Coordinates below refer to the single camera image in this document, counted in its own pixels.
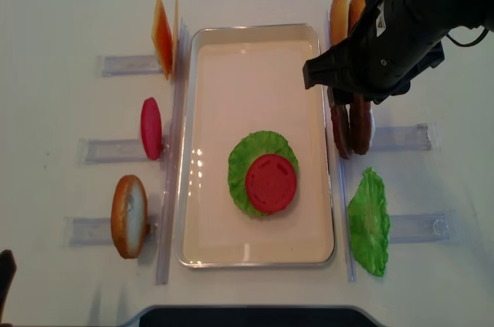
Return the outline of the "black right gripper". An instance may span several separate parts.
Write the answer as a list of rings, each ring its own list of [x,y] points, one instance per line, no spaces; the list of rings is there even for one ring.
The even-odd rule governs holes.
[[[329,86],[330,107],[351,104],[355,93],[376,104],[405,94],[413,78],[445,59],[442,33],[424,20],[414,0],[365,2],[347,44],[303,66],[305,89]]]

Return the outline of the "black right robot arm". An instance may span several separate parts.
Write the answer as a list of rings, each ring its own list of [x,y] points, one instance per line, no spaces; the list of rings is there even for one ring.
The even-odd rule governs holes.
[[[493,30],[493,0],[366,0],[349,36],[306,61],[304,86],[329,86],[336,101],[359,93],[381,103],[444,59],[441,40],[458,27]]]

